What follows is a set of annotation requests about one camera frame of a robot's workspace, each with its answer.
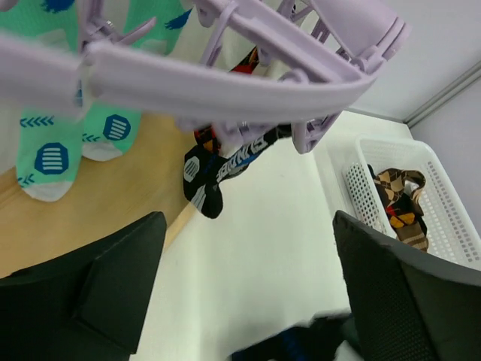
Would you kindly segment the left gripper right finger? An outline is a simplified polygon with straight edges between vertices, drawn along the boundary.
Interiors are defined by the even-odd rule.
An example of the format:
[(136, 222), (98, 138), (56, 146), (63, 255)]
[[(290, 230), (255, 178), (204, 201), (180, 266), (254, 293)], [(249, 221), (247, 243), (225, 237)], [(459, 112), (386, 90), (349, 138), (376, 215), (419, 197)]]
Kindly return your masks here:
[(343, 211), (337, 254), (365, 360), (478, 360), (480, 272), (405, 245)]

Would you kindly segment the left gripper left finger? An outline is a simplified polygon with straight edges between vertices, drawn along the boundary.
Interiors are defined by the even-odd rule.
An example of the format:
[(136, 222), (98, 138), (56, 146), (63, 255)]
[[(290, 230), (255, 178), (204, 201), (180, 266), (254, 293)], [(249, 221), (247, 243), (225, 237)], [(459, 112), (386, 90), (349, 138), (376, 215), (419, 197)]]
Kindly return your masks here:
[(164, 247), (152, 212), (1, 280), (3, 360), (128, 360), (137, 353)]

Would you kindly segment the brown argyle sock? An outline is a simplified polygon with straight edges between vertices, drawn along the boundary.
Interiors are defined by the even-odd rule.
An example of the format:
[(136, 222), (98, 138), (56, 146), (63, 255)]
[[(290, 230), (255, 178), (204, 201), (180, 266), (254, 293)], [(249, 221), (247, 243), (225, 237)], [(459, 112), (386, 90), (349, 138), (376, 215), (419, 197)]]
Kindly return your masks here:
[(374, 174), (368, 165), (377, 194), (396, 238), (417, 250), (428, 252), (428, 228), (419, 200), (426, 180), (417, 170), (387, 168)]

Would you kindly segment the mint green sock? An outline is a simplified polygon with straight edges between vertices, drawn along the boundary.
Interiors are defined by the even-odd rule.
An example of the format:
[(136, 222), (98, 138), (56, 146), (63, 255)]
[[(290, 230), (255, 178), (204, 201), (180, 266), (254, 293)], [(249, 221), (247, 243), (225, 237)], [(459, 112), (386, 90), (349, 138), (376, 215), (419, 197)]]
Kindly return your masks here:
[[(78, 7), (78, 49), (109, 40), (167, 55), (192, 7), (191, 1), (85, 1)], [(94, 103), (83, 121), (83, 157), (105, 162), (125, 154), (135, 142), (141, 116), (139, 110)]]
[[(77, 51), (73, 1), (20, 1), (1, 14), (1, 29), (64, 52)], [(61, 199), (77, 176), (83, 126), (76, 119), (28, 108), (22, 110), (19, 124), (17, 183), (33, 199)]]

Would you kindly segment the black blue sport sock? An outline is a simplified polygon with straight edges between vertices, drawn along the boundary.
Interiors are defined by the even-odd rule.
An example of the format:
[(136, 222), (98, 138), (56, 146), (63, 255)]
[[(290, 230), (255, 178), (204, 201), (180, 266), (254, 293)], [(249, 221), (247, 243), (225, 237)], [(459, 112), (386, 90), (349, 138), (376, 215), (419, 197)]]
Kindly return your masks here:
[(211, 153), (195, 145), (184, 156), (183, 194), (205, 217), (216, 219), (223, 209), (219, 184), (237, 177), (278, 140), (290, 138), (290, 125), (277, 126), (264, 135), (241, 146), (229, 158)]

